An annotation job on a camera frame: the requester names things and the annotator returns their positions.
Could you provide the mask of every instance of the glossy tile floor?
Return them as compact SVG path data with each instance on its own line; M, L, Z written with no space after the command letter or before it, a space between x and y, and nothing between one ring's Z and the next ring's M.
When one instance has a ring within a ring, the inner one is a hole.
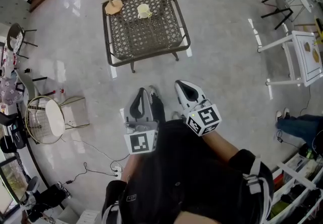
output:
M130 94L139 87L156 85L169 119L171 111L181 108L174 91L177 79L201 86L222 115L218 132L237 147L261 155L270 168L295 151L293 146L276 141L275 113L287 106L297 116L306 106L309 90L297 85L265 86L268 78L288 77L280 47L257 53L259 41L264 45L286 36L283 26L274 30L281 15L260 18L273 7L261 0L178 0L191 38L192 56L183 51L178 53L179 62L172 55L136 62L136 73L132 74L129 65L111 69L107 64L101 15L104 1L46 0L30 17L28 28L38 31L30 33L29 41L39 47L25 48L22 54L30 59L23 59L21 67L30 67L35 77L48 76L43 87L46 92L64 88L67 97L85 96L86 102L68 108L69 117L91 123L84 129L67 131L63 136L66 142L32 144L50 184L73 179L84 171L84 162L91 170L110 173L108 158L73 140L96 146L110 158L123 158L128 151L120 109ZM314 15L322 13L318 8L312 14L304 10L295 23L313 22ZM289 21L286 27L294 29ZM305 112L321 114L322 91L321 80L311 85L311 101ZM287 135L283 138L296 145L301 142ZM67 185L73 195L71 201L100 210L105 188L113 179L95 173L80 176Z

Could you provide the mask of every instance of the black bag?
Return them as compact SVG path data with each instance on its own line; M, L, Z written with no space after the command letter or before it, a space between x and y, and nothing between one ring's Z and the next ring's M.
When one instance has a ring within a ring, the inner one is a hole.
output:
M12 139L10 136L4 136L0 139L0 148L3 153L16 153L17 147L12 142Z

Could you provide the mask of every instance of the metal table frame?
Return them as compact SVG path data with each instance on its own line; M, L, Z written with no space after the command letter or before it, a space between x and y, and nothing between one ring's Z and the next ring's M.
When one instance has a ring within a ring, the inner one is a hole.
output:
M108 28L108 24L107 24L107 19L109 17L109 15L106 14L105 12L105 7L106 5L108 4L109 1L106 1L105 3L102 4L102 15L103 15L103 30L104 30L104 40L105 40L105 48L106 48L106 55L107 55L107 62L109 65L111 66L114 66L114 67L118 67L118 66L121 66L121 65L125 65L125 64L130 64L131 66L131 70L132 72L134 73L134 62L135 61L140 61L140 60L143 60L143 59L147 59L147 58L151 58L151 57L155 57L155 56L159 56L159 55L162 55L162 54L168 54L168 53L172 53L176 60L178 61L178 57L177 57L177 54L176 52L178 51L185 51L189 48L190 44L191 44L191 40L190 40L190 37L188 35L188 31L187 31L187 28L186 28L186 25L185 25L185 22L184 22L184 19L183 19L183 16L182 16L182 13L181 13L181 10L180 10L180 7L178 5L178 2L177 0L172 0L176 7L176 12L175 15L177 15L179 17L179 27L180 28L183 28L184 30L184 36L182 36L182 41L184 38L186 38L187 40L187 45L180 45L178 47L171 47L171 48L166 48L166 49L161 49L161 50L157 50L157 51L154 51L153 53L146 53L146 54L143 54L143 55L139 55L139 56L136 56L135 58L129 58L129 59L125 59L125 60L122 60L120 62L113 62L112 60L112 57L111 56L114 56L114 54L112 53L111 49L110 49L110 45L114 45L113 44L113 39L112 39L112 27L110 25L110 27Z

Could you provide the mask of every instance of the sneaker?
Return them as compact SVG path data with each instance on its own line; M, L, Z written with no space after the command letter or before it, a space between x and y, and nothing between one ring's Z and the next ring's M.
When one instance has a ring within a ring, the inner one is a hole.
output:
M287 107L284 108L283 118L289 119L290 117L291 117L291 115L289 114L289 109Z
M150 88L150 93L149 93L149 95L150 95L151 97L152 97L152 96L159 97L158 92L157 92L157 89L155 88L155 86L150 85L150 86L149 86L149 88Z
M184 122L186 122L186 117L184 115L181 115L177 111L172 112L171 119L172 120L183 120Z
M62 183L61 182L57 182L57 185L59 186L59 188L63 188L63 185L62 185Z
M67 191L67 189L66 189L66 188L63 188L62 190L66 193L66 198L71 199L71 194L70 194L70 192L69 192L69 191Z
M179 119L182 119L182 118L181 118L180 113L178 113L177 111L173 111L172 115L171 115L171 119L172 120L179 120Z
M282 115L282 112L277 111L276 112L276 123L278 122L279 119L283 119L283 115Z

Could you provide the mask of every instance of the window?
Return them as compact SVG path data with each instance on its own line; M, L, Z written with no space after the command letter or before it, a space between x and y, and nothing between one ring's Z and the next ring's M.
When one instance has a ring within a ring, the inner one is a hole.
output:
M0 219L6 220L19 208L27 181L15 156L0 162Z

